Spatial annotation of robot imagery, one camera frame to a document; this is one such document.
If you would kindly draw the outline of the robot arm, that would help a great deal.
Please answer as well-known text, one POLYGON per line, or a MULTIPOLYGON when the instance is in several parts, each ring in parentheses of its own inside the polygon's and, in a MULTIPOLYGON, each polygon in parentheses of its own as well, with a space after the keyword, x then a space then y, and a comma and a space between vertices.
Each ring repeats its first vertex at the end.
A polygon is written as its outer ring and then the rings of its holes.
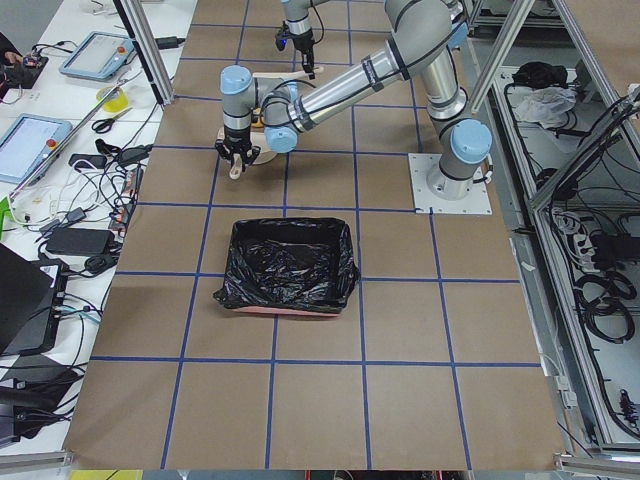
POLYGON ((255 113, 261 116, 268 150, 288 153, 300 134, 396 81, 419 77, 442 148, 438 163, 427 173, 427 186, 445 200, 468 195, 489 154, 492 134, 469 116, 467 94, 452 59, 450 43, 466 30, 463 4, 421 0, 386 1, 383 6, 391 32, 381 49, 305 94, 287 77, 260 76, 241 65, 222 70, 223 135, 215 148, 229 163, 231 178, 239 178, 261 152, 251 138, 255 113))
POLYGON ((281 5, 285 15, 281 26, 275 34, 275 47, 282 52, 289 40, 293 42, 294 49, 301 54, 303 71, 310 80, 314 80, 315 74, 315 54, 314 47, 324 39, 325 26, 317 11, 317 6, 323 1, 313 0, 282 0, 281 5), (312 10, 320 24, 321 35, 315 38, 309 11, 312 10))

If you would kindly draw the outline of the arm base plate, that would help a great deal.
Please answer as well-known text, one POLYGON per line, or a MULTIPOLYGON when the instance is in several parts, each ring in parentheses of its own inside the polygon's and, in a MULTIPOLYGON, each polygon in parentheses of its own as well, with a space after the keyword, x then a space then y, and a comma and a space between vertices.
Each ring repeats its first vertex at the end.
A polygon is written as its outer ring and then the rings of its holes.
POLYGON ((471 179, 452 180, 441 172, 440 158, 440 154, 408 154, 414 211, 418 214, 491 215, 482 168, 478 167, 471 179))

